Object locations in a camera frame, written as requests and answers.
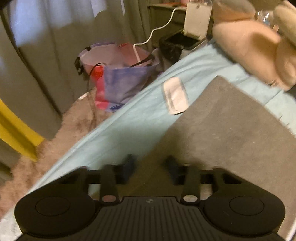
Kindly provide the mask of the grey sweatpants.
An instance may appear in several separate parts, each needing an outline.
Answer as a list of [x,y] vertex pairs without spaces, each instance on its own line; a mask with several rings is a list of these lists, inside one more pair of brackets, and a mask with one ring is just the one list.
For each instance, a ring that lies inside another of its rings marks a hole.
[[215,77],[139,162],[121,196],[180,196],[164,167],[172,156],[197,170],[223,168],[277,196],[285,206],[278,234],[295,233],[295,137],[260,103]]

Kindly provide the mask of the beige shaggy rug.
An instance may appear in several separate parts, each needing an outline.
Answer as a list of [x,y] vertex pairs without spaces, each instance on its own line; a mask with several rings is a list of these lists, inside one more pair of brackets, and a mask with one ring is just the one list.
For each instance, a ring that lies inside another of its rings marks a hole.
[[96,88],[92,88],[63,114],[62,126],[55,137],[36,147],[36,161],[15,153],[1,142],[1,216],[79,140],[111,116],[111,113],[95,108],[95,94]]

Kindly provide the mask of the light blue bed sheet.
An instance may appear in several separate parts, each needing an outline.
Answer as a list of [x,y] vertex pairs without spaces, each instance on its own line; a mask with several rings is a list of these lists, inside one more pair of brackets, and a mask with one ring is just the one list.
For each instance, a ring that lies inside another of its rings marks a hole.
[[[100,169],[121,163],[129,154],[136,156],[139,165],[218,76],[260,103],[295,137],[295,98],[248,74],[212,42],[171,66],[77,142],[26,194],[82,166]],[[2,216],[1,240],[16,240],[21,235],[14,217],[15,205]]]

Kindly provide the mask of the yellow curtain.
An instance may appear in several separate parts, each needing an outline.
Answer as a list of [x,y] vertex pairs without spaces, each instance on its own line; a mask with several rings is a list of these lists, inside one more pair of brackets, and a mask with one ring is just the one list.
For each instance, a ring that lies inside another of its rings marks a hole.
[[44,138],[27,126],[1,100],[1,140],[19,154],[37,160],[37,147]]

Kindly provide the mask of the purple tote bag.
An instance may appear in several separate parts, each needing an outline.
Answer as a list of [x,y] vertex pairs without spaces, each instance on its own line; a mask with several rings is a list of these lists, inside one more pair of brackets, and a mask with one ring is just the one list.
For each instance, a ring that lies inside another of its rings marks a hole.
[[75,60],[79,75],[96,85],[95,105],[115,112],[138,94],[156,73],[159,58],[145,49],[125,43],[97,43],[86,47]]

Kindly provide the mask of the black waste bin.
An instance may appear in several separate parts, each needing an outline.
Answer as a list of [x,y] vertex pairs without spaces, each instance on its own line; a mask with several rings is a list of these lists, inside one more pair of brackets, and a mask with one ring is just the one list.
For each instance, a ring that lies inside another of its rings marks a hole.
[[161,71],[167,70],[179,60],[204,47],[208,41],[207,37],[197,40],[185,36],[182,32],[161,37],[156,48]]

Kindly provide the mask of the pink plush toy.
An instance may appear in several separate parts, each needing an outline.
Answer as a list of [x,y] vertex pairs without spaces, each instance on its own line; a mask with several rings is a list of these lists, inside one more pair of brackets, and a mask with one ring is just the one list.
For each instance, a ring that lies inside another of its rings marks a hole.
[[262,82],[284,91],[295,86],[295,6],[273,10],[281,33],[255,19],[250,1],[214,1],[212,35],[217,45]]

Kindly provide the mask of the grey curtain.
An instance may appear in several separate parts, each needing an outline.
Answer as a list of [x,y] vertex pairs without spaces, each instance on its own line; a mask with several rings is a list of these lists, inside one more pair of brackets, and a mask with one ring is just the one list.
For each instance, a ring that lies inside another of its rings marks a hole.
[[146,1],[1,1],[1,100],[44,139],[86,90],[75,60],[86,47],[138,44]]

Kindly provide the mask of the white bin lid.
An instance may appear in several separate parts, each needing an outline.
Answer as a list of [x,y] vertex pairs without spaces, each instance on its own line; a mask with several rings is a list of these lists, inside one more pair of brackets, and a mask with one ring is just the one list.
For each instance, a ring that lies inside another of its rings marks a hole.
[[211,1],[187,3],[183,33],[185,36],[203,40],[206,38],[212,12]]

